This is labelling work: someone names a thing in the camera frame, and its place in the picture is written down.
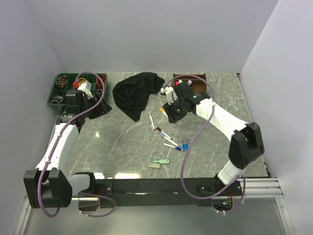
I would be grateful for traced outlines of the brown wooden desk organizer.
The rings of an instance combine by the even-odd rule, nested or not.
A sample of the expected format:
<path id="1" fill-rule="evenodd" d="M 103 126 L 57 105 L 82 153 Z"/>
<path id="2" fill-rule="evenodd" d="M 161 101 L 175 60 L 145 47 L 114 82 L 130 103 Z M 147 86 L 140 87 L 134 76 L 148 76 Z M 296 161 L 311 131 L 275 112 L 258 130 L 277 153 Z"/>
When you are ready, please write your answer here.
<path id="1" fill-rule="evenodd" d="M 194 76 L 200 77 L 204 81 L 207 81 L 206 74 L 173 74 L 173 80 L 171 82 L 171 86 L 175 87 L 175 82 L 179 82 L 181 79 L 183 82 L 187 82 L 188 80 L 192 81 L 191 88 L 195 93 L 207 93 L 207 86 L 206 84 L 202 81 L 199 80 L 198 78 L 195 78 Z"/>

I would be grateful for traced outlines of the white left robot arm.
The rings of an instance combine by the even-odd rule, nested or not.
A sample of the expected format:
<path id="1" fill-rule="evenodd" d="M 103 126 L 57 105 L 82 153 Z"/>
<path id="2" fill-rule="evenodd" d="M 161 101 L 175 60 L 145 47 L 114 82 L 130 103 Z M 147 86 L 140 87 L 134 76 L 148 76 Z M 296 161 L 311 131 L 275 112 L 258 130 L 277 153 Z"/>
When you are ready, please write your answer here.
<path id="1" fill-rule="evenodd" d="M 66 208 L 73 196 L 82 192 L 91 197 L 98 185 L 92 172 L 78 172 L 67 178 L 63 171 L 73 144 L 85 120 L 112 110 L 101 90 L 69 90 L 58 114 L 54 134 L 45 155 L 34 170 L 25 172 L 23 181 L 32 208 Z"/>

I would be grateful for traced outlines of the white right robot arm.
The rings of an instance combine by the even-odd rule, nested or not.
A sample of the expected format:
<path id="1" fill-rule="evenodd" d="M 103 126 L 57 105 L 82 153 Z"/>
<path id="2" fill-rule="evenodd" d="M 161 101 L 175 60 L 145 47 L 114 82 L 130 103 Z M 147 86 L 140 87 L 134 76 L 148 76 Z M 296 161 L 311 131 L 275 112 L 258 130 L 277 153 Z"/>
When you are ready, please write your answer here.
<path id="1" fill-rule="evenodd" d="M 225 195 L 231 190 L 231 181 L 238 177 L 253 161 L 263 155 L 265 148 L 260 126 L 241 120 L 221 108 L 208 94 L 195 93 L 186 82 L 175 87 L 161 88 L 166 96 L 163 109 L 170 123 L 175 124 L 187 113 L 193 113 L 221 131 L 230 141 L 228 162 L 216 175 L 214 183 L 216 193 Z"/>

